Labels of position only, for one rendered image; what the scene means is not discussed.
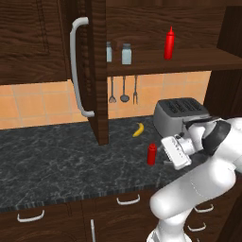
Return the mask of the hanging grey ladle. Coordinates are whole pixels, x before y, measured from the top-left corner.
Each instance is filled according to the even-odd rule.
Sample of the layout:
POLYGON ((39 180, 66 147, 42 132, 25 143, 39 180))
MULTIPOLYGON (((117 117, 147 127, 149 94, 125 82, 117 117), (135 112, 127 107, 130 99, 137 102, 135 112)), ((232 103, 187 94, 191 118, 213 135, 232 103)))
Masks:
MULTIPOLYGON (((123 77, 123 90, 126 90, 126 77, 123 77)), ((120 96, 120 100, 122 102, 128 102, 130 100, 130 97, 126 93, 123 93, 120 96)))

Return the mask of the dark wood wall cabinet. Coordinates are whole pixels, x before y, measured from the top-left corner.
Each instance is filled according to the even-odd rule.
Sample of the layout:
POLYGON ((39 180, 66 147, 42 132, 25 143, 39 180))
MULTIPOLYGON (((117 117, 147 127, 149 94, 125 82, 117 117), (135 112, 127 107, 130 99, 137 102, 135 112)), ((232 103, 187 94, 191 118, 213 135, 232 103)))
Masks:
POLYGON ((242 60, 217 47, 226 7, 242 0, 106 0, 109 76, 233 70, 242 60), (164 59, 166 33, 175 34, 171 60, 164 59), (131 64, 122 63, 124 43, 131 64))

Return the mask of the dark wood closed cabinet door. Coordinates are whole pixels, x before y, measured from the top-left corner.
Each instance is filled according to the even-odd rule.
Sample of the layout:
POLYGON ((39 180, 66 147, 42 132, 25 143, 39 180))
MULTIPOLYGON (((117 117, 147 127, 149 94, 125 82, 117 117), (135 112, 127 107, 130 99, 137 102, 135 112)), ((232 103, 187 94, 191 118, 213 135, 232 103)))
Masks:
POLYGON ((0 85, 70 77, 64 0, 0 0, 0 85))

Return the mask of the tall red condiment bottle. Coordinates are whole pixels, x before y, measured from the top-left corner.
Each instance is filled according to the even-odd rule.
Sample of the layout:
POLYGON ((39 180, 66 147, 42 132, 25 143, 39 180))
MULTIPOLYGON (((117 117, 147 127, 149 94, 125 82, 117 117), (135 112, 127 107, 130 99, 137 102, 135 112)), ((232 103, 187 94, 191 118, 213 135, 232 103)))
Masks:
POLYGON ((173 31, 173 28, 170 28, 170 30, 166 33, 166 39, 164 43, 164 59, 165 60, 171 60, 173 49, 174 49, 174 40, 175 40, 175 34, 173 31))

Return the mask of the clear shaker with grey cap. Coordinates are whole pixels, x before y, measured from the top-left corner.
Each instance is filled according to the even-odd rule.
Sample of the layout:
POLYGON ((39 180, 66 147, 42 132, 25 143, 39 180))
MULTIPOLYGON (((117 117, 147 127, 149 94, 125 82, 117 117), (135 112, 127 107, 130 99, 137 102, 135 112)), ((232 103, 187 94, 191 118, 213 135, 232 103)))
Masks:
POLYGON ((111 45, 111 42, 107 42, 107 44, 106 44, 106 54, 107 54, 107 62, 112 62, 112 45, 111 45))
POLYGON ((122 48, 122 63, 131 64, 131 46, 129 43, 124 43, 122 48))

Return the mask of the dark wood base cabinet door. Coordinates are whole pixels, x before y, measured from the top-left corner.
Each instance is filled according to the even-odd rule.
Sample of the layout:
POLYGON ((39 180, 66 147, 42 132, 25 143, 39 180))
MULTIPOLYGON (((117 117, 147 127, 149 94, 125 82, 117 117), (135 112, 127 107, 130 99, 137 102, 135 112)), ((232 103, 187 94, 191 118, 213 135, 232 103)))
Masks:
POLYGON ((158 219, 150 212, 114 212, 86 216, 86 241, 92 242, 91 219, 95 223, 95 242, 147 242, 158 219))

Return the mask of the silver toaster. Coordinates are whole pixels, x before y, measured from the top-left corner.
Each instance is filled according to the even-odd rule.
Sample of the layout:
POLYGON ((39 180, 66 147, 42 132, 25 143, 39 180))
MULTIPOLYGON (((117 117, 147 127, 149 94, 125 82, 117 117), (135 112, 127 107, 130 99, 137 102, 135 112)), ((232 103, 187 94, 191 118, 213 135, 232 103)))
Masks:
POLYGON ((206 108, 193 97, 161 99, 154 110, 153 124, 162 137, 167 137, 186 132, 184 122, 209 116, 206 108))

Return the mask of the hanging grey fork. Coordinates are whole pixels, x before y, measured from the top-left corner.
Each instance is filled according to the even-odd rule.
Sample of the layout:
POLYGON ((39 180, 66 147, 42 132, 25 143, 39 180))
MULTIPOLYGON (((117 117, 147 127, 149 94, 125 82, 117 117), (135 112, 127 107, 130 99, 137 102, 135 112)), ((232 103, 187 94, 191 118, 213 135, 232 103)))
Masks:
POLYGON ((133 104, 138 104, 137 83, 138 83, 138 76, 135 75, 134 76, 133 104))

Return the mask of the dark wood drawer front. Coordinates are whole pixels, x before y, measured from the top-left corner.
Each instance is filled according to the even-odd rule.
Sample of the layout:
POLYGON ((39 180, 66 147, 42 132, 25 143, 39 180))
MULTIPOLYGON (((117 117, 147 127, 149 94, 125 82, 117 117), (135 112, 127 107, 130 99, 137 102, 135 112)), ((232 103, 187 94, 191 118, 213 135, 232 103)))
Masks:
POLYGON ((216 242, 227 216, 190 215, 185 223, 185 232, 193 242, 216 242))
POLYGON ((132 213, 149 207, 150 197, 156 192, 155 188, 145 189, 140 191, 131 191, 128 193, 108 195, 107 197, 99 197, 93 199, 85 199, 81 202, 82 213, 84 216, 94 216, 98 214, 114 213, 114 212, 124 212, 132 213), (133 200, 140 195, 141 199, 138 203, 121 206, 116 202, 116 198, 121 201, 133 200))
POLYGON ((86 242, 81 203, 0 214, 0 242, 86 242))
POLYGON ((204 213, 199 215, 213 215, 218 217, 226 216, 232 209, 233 203, 235 202, 236 198, 240 195, 240 189, 234 187, 229 192, 225 193, 221 197, 211 199, 209 201, 203 202, 201 205, 197 206, 197 208, 204 209, 208 208, 210 204, 214 205, 214 210, 210 213, 204 213))

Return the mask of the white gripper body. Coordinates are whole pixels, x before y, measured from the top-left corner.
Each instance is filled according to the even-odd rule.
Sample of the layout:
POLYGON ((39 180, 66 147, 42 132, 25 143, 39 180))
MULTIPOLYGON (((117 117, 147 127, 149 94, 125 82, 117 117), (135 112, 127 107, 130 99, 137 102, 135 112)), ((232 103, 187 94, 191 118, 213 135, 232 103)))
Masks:
POLYGON ((179 135, 165 137, 161 140, 169 161, 176 170, 180 170, 192 163, 190 155, 192 154, 192 141, 183 139, 179 135))

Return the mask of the yellow banana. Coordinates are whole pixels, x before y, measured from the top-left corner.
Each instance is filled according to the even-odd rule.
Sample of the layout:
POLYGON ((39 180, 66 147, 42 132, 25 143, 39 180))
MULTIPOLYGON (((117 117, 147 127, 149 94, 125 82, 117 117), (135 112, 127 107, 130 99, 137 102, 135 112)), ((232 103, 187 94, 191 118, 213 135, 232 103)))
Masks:
POLYGON ((143 123, 137 123, 137 124, 138 124, 139 128, 136 132, 134 132, 132 134, 132 137, 138 137, 139 135, 141 135, 143 133, 143 131, 145 129, 143 123))

